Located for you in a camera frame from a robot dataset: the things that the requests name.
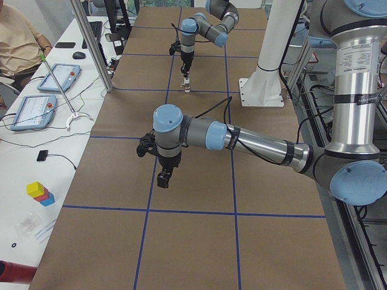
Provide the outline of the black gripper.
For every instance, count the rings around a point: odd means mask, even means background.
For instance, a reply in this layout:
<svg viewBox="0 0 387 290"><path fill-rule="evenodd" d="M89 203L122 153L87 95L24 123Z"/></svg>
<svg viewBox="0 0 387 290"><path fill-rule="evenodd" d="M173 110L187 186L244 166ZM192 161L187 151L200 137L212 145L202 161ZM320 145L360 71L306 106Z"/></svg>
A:
<svg viewBox="0 0 387 290"><path fill-rule="evenodd" d="M189 78L190 66L192 65L194 59L194 53L186 53L184 51L181 52L181 59L183 61L183 65L181 66L181 74L184 78Z"/></svg>
<svg viewBox="0 0 387 290"><path fill-rule="evenodd" d="M165 157L158 154L158 162L162 166L161 172L157 176L157 186L163 189L169 188L169 180L172 177L174 168L181 162L181 152L173 157Z"/></svg>

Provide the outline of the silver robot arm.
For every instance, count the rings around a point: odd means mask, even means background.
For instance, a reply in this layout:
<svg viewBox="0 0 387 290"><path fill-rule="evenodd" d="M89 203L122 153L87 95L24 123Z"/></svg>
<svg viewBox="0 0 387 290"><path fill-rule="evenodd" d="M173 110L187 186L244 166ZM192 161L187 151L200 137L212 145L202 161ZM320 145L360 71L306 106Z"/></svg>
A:
<svg viewBox="0 0 387 290"><path fill-rule="evenodd" d="M368 205L386 192L386 170L373 143L377 62L386 35L385 1L313 1L308 41L336 50L333 131L324 147L282 140L284 110L292 106L279 93L280 68L302 1L275 1L256 71L241 86L242 112L258 131L216 121L206 114L184 115L172 104L153 114L148 152L158 157L159 187L166 188L184 147L238 150L268 163L289 166L315 180L335 198Z"/></svg>
<svg viewBox="0 0 387 290"><path fill-rule="evenodd" d="M183 61L181 73L186 79L189 77L194 59L196 35L199 34L216 46L223 47L229 33L239 22L238 9L229 1L207 1L206 11L219 19L220 23L213 25L208 22L206 15L196 13L190 18L183 19L180 26L180 54Z"/></svg>

